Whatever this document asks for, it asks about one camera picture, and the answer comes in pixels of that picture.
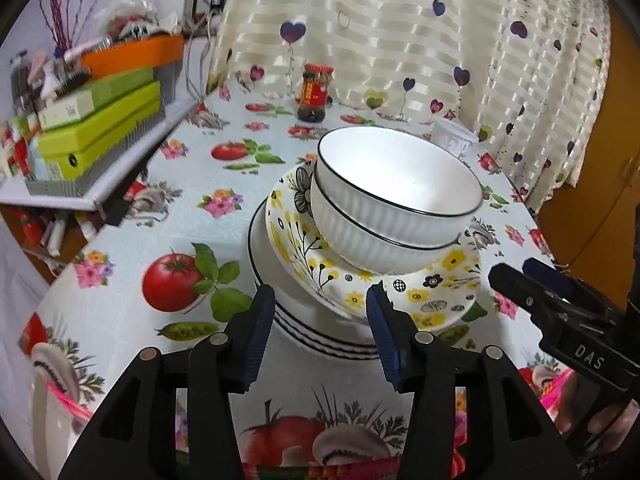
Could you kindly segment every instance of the white bowl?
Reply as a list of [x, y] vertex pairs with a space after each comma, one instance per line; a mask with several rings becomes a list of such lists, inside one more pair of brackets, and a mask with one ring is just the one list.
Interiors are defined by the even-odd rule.
[[482, 187], [455, 156], [388, 128], [338, 128], [318, 143], [317, 180], [336, 207], [383, 238], [433, 248], [455, 241]]
[[332, 250], [351, 265], [374, 274], [408, 274], [439, 261], [453, 244], [425, 249], [381, 237], [333, 204], [316, 180], [317, 171], [316, 166], [310, 194], [316, 227]]

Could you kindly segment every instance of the curtain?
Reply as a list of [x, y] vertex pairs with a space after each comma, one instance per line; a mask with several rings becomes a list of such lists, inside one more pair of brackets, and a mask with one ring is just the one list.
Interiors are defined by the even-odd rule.
[[306, 62], [331, 65], [344, 104], [457, 117], [537, 212], [577, 182], [609, 47], [606, 0], [228, 0], [209, 89], [240, 71], [297, 94]]

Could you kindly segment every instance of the stacked plates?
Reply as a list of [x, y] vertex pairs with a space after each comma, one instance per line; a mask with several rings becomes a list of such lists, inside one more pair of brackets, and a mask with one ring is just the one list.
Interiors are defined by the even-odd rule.
[[276, 292], [277, 327], [295, 344], [325, 357], [377, 359], [376, 345], [366, 324], [334, 314], [282, 268], [267, 234], [266, 203], [262, 202], [254, 213], [249, 227], [249, 259], [256, 286], [267, 283]]
[[470, 235], [461, 234], [416, 272], [359, 269], [335, 253], [316, 226], [313, 174], [312, 162], [287, 171], [254, 213], [249, 230], [255, 284], [276, 291], [275, 321], [287, 338], [323, 356], [377, 359], [365, 299], [379, 282], [419, 330], [442, 332], [466, 314], [481, 279], [479, 251]]

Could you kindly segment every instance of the wooden cabinet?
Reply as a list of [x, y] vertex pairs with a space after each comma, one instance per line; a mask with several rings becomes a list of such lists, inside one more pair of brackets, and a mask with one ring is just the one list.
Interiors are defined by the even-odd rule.
[[559, 263], [577, 261], [608, 221], [635, 171], [633, 161], [640, 152], [639, 84], [640, 48], [612, 8], [609, 76], [580, 180], [575, 189], [565, 185], [556, 190], [538, 217]]
[[594, 286], [622, 308], [626, 307], [626, 296], [634, 275], [636, 206], [639, 203], [640, 178], [625, 188], [604, 224], [571, 265], [572, 275]]

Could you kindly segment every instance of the sauce jar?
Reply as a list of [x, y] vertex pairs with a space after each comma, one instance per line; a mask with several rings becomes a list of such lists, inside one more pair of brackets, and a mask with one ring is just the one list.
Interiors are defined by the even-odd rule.
[[302, 95], [298, 118], [307, 123], [324, 120], [324, 107], [329, 84], [334, 78], [334, 68], [326, 65], [307, 63], [302, 75]]

